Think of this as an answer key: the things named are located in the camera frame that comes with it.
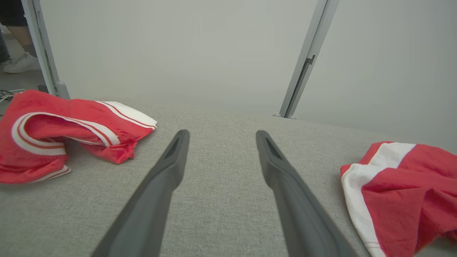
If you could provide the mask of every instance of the white panel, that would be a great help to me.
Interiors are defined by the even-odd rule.
[[[41,0],[72,98],[277,113],[317,0]]]
[[[342,0],[294,115],[457,152],[457,1]]]

